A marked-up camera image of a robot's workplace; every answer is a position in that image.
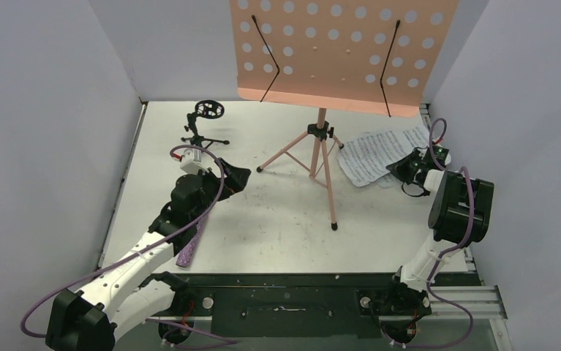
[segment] glittery purple stick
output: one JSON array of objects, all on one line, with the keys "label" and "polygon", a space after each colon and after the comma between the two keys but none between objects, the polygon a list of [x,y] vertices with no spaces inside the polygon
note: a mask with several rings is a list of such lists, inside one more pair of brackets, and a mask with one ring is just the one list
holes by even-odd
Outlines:
[{"label": "glittery purple stick", "polygon": [[196,235],[194,238],[189,241],[189,243],[179,252],[179,256],[177,257],[177,265],[179,267],[188,268],[190,263],[192,263],[192,256],[194,256],[194,250],[196,250],[196,246],[198,245],[198,240],[200,236],[203,234],[205,230],[205,223],[207,222],[207,217],[201,219],[196,224]]}]

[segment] screw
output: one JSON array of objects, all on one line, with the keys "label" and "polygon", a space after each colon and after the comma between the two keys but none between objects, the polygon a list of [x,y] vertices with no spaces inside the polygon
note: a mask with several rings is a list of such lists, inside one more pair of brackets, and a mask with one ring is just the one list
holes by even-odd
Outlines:
[{"label": "screw", "polygon": [[360,306],[364,307],[365,309],[369,308],[369,304],[371,303],[371,299],[368,296],[364,296],[360,299]]},{"label": "screw", "polygon": [[204,298],[203,299],[203,308],[210,309],[214,305],[213,298]]}]

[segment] black bracket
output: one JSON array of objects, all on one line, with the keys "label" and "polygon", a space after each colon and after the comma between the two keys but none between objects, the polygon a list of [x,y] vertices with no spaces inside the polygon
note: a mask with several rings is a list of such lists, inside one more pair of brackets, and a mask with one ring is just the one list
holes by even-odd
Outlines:
[{"label": "black bracket", "polygon": [[[385,290],[358,290],[357,299],[361,314],[371,315],[394,341],[408,343],[414,339],[416,322],[432,313],[426,291],[416,291],[400,282],[399,273],[393,276],[392,284]],[[380,322],[377,316],[407,316],[408,320]]]},{"label": "black bracket", "polygon": [[330,137],[334,137],[334,128],[330,128],[330,122],[326,121],[323,124],[323,128],[317,128],[316,124],[309,124],[306,129],[308,134],[314,135],[317,139],[324,141]]},{"label": "black bracket", "polygon": [[474,197],[474,222],[464,247],[485,237],[491,217],[494,184],[481,179],[470,182],[473,194],[467,193],[462,174],[445,171],[429,213],[429,228],[433,229],[436,241],[443,239],[458,244],[463,240],[470,219],[470,196]]},{"label": "black bracket", "polygon": [[142,283],[140,283],[139,287],[145,287],[150,283],[152,280],[157,280],[158,282],[162,282],[170,287],[172,291],[175,293],[182,293],[183,291],[187,290],[189,285],[184,280],[180,279],[175,274],[169,272],[161,272],[161,273],[153,273],[152,275],[148,276]]}]

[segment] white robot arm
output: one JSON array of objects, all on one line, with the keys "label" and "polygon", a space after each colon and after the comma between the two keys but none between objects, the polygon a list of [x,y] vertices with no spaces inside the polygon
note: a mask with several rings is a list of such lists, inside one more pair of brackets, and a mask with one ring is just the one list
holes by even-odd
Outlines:
[{"label": "white robot arm", "polygon": [[[138,256],[75,292],[63,290],[56,296],[45,337],[51,349],[112,350],[116,340],[145,318],[166,310],[176,295],[187,288],[187,283],[172,274],[154,274],[189,243],[197,230],[191,225],[180,235],[174,233],[200,217],[216,196],[222,201],[241,192],[251,171],[218,159],[224,169],[221,188],[220,179],[200,164],[195,153],[185,153],[180,159],[181,169],[188,174],[177,180],[170,202],[121,261]],[[169,240],[157,245],[169,236]]]},{"label": "white robot arm", "polygon": [[[481,179],[470,180],[472,193],[468,194],[464,176],[450,170],[428,170],[421,185],[425,191],[437,191],[431,213],[429,228],[433,233],[424,241],[418,253],[407,264],[401,266],[393,277],[380,311],[404,314],[412,312],[418,319],[431,313],[427,294],[428,284],[450,259],[468,247],[481,241],[489,227],[494,184]],[[464,242],[470,220],[469,201],[472,197],[474,211],[472,228]],[[385,322],[386,333],[395,341],[411,341],[415,328],[413,322]]]}]

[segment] pink music stand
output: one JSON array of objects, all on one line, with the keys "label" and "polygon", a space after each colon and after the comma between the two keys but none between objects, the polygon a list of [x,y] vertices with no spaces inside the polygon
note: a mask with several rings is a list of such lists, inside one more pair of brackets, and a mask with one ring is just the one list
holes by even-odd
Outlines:
[{"label": "pink music stand", "polygon": [[[283,154],[328,190],[336,230],[325,121],[328,108],[413,117],[459,0],[231,0],[239,96],[319,108],[316,124],[282,148]],[[289,150],[315,136],[310,167]],[[319,152],[325,184],[315,177]]]}]

